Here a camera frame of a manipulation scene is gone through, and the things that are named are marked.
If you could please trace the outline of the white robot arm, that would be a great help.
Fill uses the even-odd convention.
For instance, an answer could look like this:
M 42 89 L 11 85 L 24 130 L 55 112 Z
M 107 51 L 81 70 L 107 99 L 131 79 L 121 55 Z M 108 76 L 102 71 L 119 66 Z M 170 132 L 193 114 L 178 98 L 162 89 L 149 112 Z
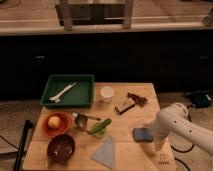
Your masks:
M 160 151 L 166 137 L 173 132 L 213 156 L 213 131 L 186 120 L 187 115 L 188 109 L 182 103 L 174 103 L 156 114 L 151 122 L 155 150 Z

